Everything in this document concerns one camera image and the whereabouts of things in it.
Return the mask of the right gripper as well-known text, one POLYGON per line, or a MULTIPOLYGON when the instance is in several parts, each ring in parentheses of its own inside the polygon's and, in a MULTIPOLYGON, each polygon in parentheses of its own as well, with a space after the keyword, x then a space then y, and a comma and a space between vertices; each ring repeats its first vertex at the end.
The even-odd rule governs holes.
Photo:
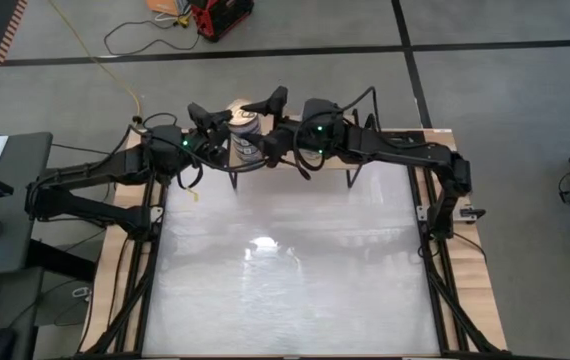
POLYGON ((299 119, 276 118, 283 115, 287 99, 288 89, 278 86, 266 100, 241 107, 244 111, 274 116, 265 118, 259 134, 250 135, 250 143, 262 153, 268 168, 275 168, 281 159, 294 149, 295 132, 302 134, 299 119))

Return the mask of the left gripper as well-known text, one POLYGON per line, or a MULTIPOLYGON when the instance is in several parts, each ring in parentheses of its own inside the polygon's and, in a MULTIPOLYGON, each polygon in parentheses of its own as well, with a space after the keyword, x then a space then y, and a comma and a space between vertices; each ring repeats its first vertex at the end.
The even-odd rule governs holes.
POLYGON ((225 137, 225 129, 220 129, 231 121, 232 112, 209 112, 194 102, 188 105, 187 110, 196 128, 183 134, 182 146, 218 167, 228 167, 229 138, 225 137))

